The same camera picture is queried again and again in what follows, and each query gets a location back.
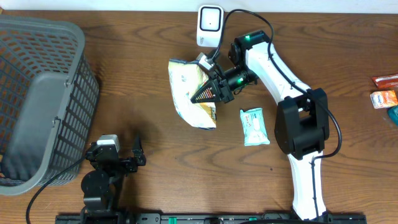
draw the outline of green light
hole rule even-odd
[[[243,78],[240,78],[236,81],[238,84],[241,84],[243,82]]]

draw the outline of plastic basket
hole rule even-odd
[[[22,194],[82,156],[99,93],[84,46],[75,24],[0,16],[0,194]]]

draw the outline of wood grain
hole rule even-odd
[[[246,88],[217,105],[217,129],[190,127],[175,112],[168,59],[193,60],[196,13],[6,11],[15,16],[70,21],[86,36],[85,54],[102,89],[89,142],[117,134],[125,154],[140,134],[147,165],[124,186],[122,206],[165,213],[263,213],[288,210],[290,165],[274,136],[275,103],[264,86]],[[341,153],[322,162],[323,197],[332,212],[363,212],[368,223],[398,222],[397,127],[386,110],[375,110],[370,77],[397,73],[398,15],[263,14],[274,25],[275,47],[292,71],[312,88],[322,87],[343,132]],[[245,14],[231,16],[229,42],[266,29]],[[262,107],[271,145],[243,146],[239,109]],[[331,129],[325,152],[336,146]],[[83,207],[85,162],[70,184],[49,187],[35,201],[32,223],[53,223],[59,213]],[[0,223],[24,223],[37,189],[0,197]]]

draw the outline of blue and white packet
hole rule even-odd
[[[241,110],[241,121],[245,146],[258,146],[270,143],[262,116],[262,108],[255,108],[246,112]]]

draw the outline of red package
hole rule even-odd
[[[385,77],[372,77],[372,80],[378,88],[398,87],[398,74]]]

